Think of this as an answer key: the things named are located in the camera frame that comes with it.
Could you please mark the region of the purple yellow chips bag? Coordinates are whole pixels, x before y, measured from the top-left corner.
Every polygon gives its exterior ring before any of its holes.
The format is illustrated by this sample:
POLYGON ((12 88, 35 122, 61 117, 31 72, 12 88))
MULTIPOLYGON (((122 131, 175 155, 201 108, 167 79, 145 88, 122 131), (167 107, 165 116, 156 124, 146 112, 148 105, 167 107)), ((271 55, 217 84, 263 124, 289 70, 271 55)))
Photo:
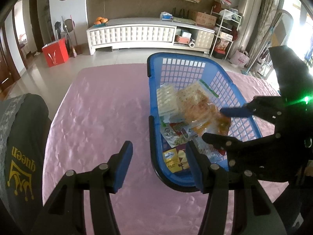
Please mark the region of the purple yellow chips bag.
POLYGON ((178 145, 175 148, 164 151, 163 161, 172 174, 189 170, 190 167, 186 156, 186 144, 178 145))

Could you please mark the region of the orange snack bar packet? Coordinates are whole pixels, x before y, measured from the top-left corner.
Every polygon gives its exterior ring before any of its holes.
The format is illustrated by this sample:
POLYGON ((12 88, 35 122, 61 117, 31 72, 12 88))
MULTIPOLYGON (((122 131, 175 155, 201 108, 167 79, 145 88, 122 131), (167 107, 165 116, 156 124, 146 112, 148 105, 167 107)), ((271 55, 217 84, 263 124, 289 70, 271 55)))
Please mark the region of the orange snack bar packet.
POLYGON ((220 113, 215 104, 205 112, 183 111, 183 116, 186 123, 198 136, 202 136, 204 133, 228 135, 231 119, 220 113))

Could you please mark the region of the blue striped biscuit packet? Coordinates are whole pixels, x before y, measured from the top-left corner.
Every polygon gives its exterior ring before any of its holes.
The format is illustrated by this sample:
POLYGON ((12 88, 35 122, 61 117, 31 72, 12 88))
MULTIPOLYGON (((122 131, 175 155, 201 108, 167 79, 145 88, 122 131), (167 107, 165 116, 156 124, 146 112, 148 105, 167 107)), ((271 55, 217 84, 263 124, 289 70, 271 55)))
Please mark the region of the blue striped biscuit packet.
POLYGON ((211 163, 220 163, 227 159, 226 155, 220 154, 213 145, 205 143, 200 137, 193 139, 193 142, 198 152, 207 156, 211 163))

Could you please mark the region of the green label cracker packet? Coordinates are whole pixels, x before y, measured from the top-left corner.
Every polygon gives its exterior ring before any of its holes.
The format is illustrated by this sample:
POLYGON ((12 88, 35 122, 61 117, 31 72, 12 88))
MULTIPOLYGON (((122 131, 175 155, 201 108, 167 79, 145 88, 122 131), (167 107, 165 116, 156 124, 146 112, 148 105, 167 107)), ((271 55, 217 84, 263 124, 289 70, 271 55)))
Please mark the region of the green label cracker packet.
POLYGON ((212 108, 213 98, 218 97, 203 80, 198 80, 177 92, 177 103, 181 111, 205 112, 212 108))

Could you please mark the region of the clear soda cracker packet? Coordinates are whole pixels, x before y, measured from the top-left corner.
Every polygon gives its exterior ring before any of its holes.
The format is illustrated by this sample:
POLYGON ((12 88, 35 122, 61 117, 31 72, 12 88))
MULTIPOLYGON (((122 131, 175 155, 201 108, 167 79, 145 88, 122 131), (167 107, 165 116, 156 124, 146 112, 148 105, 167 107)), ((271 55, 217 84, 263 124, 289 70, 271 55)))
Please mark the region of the clear soda cracker packet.
POLYGON ((176 115, 179 111, 177 91, 172 84, 163 84, 156 90, 159 116, 176 115))

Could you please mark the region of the blue plastic basket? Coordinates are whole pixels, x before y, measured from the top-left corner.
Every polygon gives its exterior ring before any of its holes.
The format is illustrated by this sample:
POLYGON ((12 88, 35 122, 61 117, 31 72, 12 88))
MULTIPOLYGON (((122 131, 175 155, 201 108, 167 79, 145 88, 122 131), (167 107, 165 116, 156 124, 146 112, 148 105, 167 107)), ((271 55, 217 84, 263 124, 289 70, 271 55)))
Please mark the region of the blue plastic basket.
POLYGON ((186 144, 213 163, 227 167, 226 155, 202 140, 204 133, 249 141, 262 136, 254 119, 227 118, 222 108, 245 104, 244 96, 215 61, 194 55, 159 52, 147 60, 150 90, 151 161, 160 180, 179 192, 195 192, 186 144))

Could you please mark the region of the pink shopping bag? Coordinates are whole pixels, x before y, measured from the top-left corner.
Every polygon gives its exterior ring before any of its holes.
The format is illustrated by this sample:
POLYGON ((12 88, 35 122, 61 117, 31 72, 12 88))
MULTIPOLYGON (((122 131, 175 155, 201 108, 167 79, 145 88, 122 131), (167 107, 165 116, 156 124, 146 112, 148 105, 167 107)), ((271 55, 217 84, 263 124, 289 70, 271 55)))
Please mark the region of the pink shopping bag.
POLYGON ((231 56, 229 62, 234 68, 243 69, 245 65, 249 62, 250 57, 246 51, 239 51, 236 52, 231 56))

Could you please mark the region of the pink quilted tablecloth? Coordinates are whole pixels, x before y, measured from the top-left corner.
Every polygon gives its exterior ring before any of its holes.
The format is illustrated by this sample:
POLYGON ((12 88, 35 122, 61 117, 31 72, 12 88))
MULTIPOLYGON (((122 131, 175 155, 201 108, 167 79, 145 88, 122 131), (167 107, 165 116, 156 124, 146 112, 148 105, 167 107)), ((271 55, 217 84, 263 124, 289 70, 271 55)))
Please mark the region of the pink quilted tablecloth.
POLYGON ((145 64, 82 69, 65 94, 50 128, 43 168, 47 200, 67 170, 91 171, 133 143, 122 188, 111 196, 121 234, 197 234, 207 196, 167 187, 153 170, 145 64))

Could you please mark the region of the white metal shelf rack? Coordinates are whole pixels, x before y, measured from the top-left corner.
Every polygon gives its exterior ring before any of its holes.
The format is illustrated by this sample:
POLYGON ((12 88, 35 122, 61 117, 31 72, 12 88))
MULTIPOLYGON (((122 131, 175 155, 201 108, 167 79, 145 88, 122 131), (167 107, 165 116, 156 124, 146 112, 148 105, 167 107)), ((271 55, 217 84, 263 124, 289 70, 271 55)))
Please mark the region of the white metal shelf rack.
POLYGON ((219 2, 214 2, 211 15, 216 17, 216 22, 210 56, 225 60, 238 37, 242 16, 237 9, 226 7, 219 2))

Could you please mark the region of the cardboard box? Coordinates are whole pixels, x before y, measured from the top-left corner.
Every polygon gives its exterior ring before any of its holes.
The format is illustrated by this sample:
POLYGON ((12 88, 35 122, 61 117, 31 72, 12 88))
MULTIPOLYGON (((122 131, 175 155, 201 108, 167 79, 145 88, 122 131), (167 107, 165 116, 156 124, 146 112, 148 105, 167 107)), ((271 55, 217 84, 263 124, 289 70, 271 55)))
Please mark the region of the cardboard box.
POLYGON ((206 27, 206 28, 214 28, 216 23, 216 16, 202 13, 202 12, 194 12, 194 21, 197 25, 206 27))

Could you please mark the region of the blue tissue box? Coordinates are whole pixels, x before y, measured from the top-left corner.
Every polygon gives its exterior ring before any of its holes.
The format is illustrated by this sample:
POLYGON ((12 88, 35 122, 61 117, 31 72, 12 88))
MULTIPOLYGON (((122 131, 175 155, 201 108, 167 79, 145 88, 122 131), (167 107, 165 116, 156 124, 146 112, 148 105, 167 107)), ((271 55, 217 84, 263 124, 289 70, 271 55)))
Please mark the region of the blue tissue box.
POLYGON ((174 16, 169 12, 161 12, 160 14, 160 19, 165 21, 172 21, 173 17, 174 16))

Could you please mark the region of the silver standing air conditioner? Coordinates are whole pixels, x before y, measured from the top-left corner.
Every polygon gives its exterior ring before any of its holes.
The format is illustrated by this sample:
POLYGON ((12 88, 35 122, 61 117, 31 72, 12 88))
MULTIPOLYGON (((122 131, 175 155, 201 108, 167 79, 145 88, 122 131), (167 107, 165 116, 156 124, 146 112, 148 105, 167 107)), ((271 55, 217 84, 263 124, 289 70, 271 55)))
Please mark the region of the silver standing air conditioner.
POLYGON ((233 42, 230 55, 236 50, 245 51, 254 30, 262 0, 239 0, 238 12, 241 15, 238 37, 233 42))

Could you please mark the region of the red gift box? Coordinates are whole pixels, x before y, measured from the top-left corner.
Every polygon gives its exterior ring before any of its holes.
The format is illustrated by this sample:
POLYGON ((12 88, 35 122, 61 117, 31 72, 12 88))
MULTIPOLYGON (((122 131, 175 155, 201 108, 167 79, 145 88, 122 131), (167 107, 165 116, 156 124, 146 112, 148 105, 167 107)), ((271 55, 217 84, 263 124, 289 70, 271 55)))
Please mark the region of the red gift box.
POLYGON ((66 63, 69 59, 65 38, 43 46, 42 52, 49 67, 66 63))

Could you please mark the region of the white tufted TV cabinet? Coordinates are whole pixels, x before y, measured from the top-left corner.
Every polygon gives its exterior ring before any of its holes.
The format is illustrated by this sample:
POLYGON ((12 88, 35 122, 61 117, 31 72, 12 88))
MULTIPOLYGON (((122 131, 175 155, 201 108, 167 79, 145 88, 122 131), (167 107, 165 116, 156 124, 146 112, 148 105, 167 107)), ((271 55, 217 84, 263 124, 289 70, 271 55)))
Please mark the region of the white tufted TV cabinet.
POLYGON ((97 49, 163 48, 209 53, 215 31, 158 18, 122 18, 87 29, 90 54, 97 49))

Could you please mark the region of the oranges on plate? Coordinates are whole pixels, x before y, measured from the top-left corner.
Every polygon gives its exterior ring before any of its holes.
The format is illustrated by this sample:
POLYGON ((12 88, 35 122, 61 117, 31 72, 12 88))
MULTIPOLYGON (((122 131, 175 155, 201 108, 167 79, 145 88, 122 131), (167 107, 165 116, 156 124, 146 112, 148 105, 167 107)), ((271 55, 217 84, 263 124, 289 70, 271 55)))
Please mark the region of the oranges on plate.
POLYGON ((96 20, 94 21, 93 25, 106 25, 107 22, 108 22, 107 18, 97 17, 96 20))

